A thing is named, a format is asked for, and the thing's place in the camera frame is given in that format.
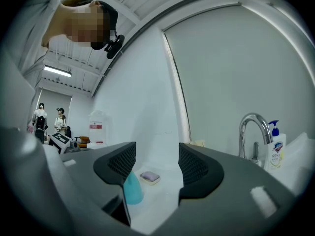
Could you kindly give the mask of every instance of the sink basin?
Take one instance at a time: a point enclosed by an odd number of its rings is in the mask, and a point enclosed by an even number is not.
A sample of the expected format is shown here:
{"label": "sink basin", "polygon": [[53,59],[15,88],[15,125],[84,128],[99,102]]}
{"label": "sink basin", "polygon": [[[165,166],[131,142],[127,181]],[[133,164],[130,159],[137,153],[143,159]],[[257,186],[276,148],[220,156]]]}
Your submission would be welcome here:
{"label": "sink basin", "polygon": [[271,173],[295,196],[302,194],[307,187],[315,165],[315,140],[302,133],[284,150],[284,160],[280,169]]}

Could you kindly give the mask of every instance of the white container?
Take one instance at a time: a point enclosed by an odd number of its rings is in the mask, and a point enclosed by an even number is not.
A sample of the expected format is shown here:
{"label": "white container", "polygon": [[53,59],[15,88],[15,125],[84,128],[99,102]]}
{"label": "white container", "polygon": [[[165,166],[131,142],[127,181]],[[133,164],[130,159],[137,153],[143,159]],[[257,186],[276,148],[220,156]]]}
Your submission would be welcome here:
{"label": "white container", "polygon": [[89,138],[91,143],[106,142],[106,117],[106,113],[100,110],[95,110],[90,114]]}
{"label": "white container", "polygon": [[276,128],[277,122],[277,120],[274,120],[269,123],[269,125],[273,124],[275,126],[272,130],[272,137],[274,141],[268,144],[268,152],[264,165],[264,169],[269,173],[278,170],[284,162],[286,134],[279,133],[279,129]]}

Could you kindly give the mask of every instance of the hand soap bottle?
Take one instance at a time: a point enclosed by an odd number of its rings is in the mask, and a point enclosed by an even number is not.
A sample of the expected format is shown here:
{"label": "hand soap bottle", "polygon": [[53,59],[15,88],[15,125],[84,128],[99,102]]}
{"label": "hand soap bottle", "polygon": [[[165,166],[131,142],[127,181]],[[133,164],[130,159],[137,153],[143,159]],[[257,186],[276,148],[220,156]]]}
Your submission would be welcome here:
{"label": "hand soap bottle", "polygon": [[286,143],[286,134],[280,134],[279,129],[276,127],[278,120],[273,120],[269,123],[273,124],[272,130],[273,142],[268,144],[268,154],[265,161],[264,169],[269,173],[279,169],[284,160],[284,149]]}

